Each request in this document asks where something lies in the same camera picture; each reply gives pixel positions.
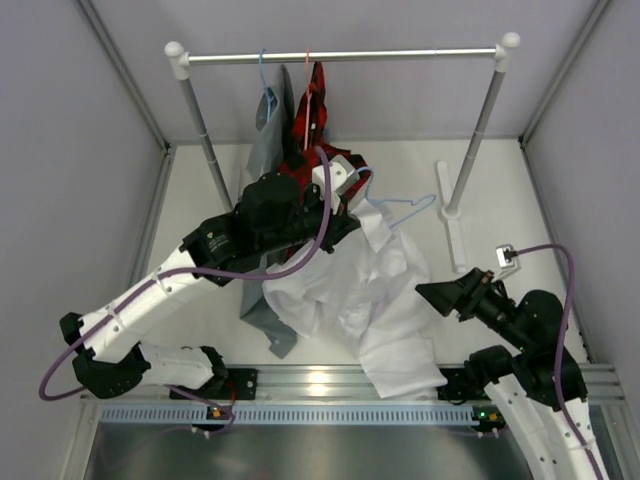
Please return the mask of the white shirt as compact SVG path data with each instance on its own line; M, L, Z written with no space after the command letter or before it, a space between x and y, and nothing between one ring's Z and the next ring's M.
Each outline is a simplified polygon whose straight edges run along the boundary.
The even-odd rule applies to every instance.
M426 256L389 226L388 208L361 200L351 212L360 228L333 253L319 250L297 272L264 282L266 302L304 338L337 334L382 398L445 385L426 334L429 307L415 290L431 279Z

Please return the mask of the blue wire hanger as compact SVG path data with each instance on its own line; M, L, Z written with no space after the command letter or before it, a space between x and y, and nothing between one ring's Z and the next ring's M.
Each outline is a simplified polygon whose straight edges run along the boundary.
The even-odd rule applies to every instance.
M419 198L380 198L372 195L375 169L372 167L359 167L356 173L360 180L365 181L364 199L374 207L381 208L384 213L391 215L389 227L395 229L417 215L431 208L436 199L436 194L427 194Z

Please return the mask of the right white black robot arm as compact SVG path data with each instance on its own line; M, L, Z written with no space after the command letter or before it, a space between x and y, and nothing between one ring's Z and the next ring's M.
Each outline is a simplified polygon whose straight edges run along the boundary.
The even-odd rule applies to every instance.
M586 382L561 338L565 310L556 295L531 290L515 302L502 280L478 268L415 290L442 316L476 319L503 339L469 355L465 384L497 407L534 478L607 478Z

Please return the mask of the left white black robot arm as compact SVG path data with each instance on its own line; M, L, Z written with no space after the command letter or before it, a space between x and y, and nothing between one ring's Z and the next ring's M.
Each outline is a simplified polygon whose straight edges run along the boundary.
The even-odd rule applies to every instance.
M244 189L231 212L204 220L120 297L91 313L65 315L60 328L79 383L100 399L147 385L174 387L177 397L221 395L229 373L214 348L159 347L145 336L192 300L256 275L271 253L309 241L332 252L359 226L342 193L347 179L316 167L301 187L292 176L267 173Z

